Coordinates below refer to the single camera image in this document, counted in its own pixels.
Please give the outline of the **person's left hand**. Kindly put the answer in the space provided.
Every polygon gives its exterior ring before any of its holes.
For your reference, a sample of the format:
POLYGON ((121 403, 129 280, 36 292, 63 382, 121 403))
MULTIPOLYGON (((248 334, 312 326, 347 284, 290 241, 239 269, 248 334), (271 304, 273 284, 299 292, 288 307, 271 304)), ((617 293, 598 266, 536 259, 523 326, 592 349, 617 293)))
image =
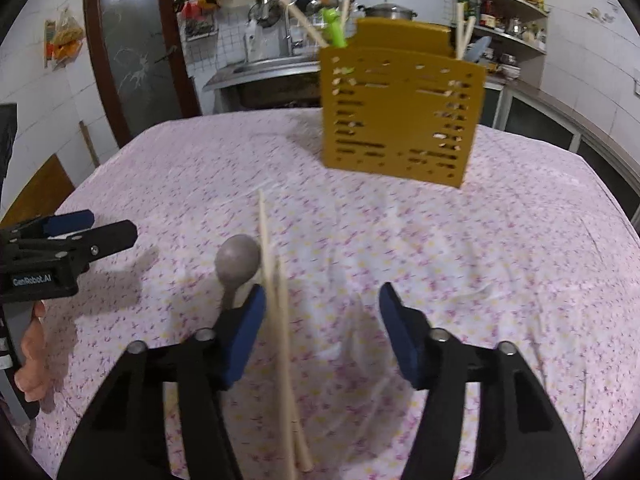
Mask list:
POLYGON ((45 313, 44 303, 36 301, 32 306, 32 318, 21 342, 25 362, 14 376, 17 388, 24 393, 27 402, 41 401, 46 396, 50 385, 46 335, 41 323, 45 313))

